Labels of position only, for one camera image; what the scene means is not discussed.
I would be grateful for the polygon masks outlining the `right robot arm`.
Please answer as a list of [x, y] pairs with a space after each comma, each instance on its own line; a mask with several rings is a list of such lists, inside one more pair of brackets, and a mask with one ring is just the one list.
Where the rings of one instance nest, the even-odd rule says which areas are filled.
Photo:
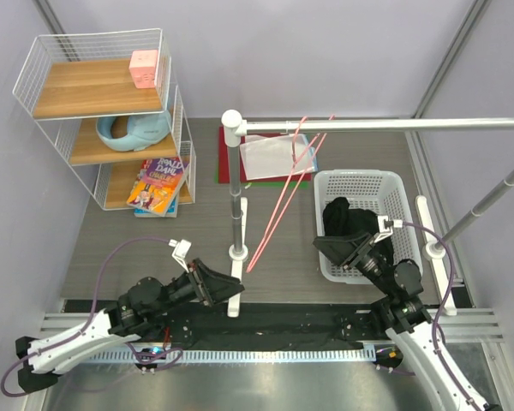
[[334, 265], [356, 269], [385, 297], [371, 305], [369, 325], [374, 335], [389, 337], [402, 352], [435, 410], [500, 410], [464, 376], [446, 350], [432, 317], [422, 303], [419, 266], [411, 259], [391, 264], [379, 244], [393, 228], [349, 236], [318, 236], [314, 246]]

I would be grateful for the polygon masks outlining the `pink wire hanger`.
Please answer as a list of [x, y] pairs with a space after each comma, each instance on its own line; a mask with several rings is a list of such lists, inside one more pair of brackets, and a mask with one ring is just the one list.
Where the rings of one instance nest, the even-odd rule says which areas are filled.
[[[296, 139], [301, 131], [302, 125], [308, 120], [307, 116], [304, 116], [300, 121], [299, 124], [294, 132], [294, 136], [292, 137], [291, 141], [291, 155], [292, 155], [292, 165], [290, 169], [290, 173], [288, 175], [288, 180], [284, 184], [283, 189], [278, 197], [277, 204], [275, 205], [272, 215], [270, 216], [269, 222], [266, 226], [266, 229], [264, 231], [264, 234], [260, 240], [260, 243], [256, 250], [254, 251], [254, 254], [251, 258], [251, 260], [248, 263], [248, 266], [246, 268], [246, 272], [250, 273], [254, 267], [256, 266], [257, 262], [259, 261], [261, 255], [266, 249], [266, 246], [268, 245], [269, 241], [272, 239], [272, 236], [276, 230], [276, 228], [279, 225], [279, 222], [283, 218], [286, 210], [288, 209], [290, 202], [292, 201], [297, 189], [299, 188], [304, 176], [307, 174], [308, 167], [312, 164], [312, 162], [315, 160], [317, 152], [320, 150], [323, 142], [325, 141], [325, 138], [327, 136], [327, 133], [317, 133], [311, 141], [306, 145], [305, 149], [302, 151], [301, 154], [296, 154]], [[291, 183], [292, 178], [295, 176], [295, 170], [296, 166], [303, 160], [303, 158], [306, 156], [306, 154], [310, 151], [311, 148], [314, 148], [314, 142], [318, 141], [318, 145], [315, 147], [315, 151], [312, 154], [311, 158], [304, 164], [304, 169], [302, 170], [302, 173], [299, 175], [298, 180], [296, 181], [295, 187], [292, 189], [289, 197], [285, 199], [285, 195], [287, 192], [287, 189]]]

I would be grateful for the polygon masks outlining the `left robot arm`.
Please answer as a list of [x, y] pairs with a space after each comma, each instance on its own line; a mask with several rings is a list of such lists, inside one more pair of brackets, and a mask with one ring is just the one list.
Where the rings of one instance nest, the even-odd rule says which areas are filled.
[[213, 307], [244, 290], [240, 279], [209, 269], [195, 259], [170, 283], [144, 277], [86, 322], [52, 337], [20, 337], [17, 383], [30, 394], [56, 384], [59, 377], [99, 351], [123, 343], [157, 341], [165, 330], [164, 315], [190, 302]]

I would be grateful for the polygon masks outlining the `black tank top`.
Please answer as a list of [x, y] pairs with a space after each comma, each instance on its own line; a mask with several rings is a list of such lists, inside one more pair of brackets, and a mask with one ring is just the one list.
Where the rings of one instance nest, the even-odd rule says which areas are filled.
[[368, 209], [351, 208], [345, 197], [329, 202], [322, 212], [325, 236], [354, 236], [361, 232], [379, 232], [378, 215]]

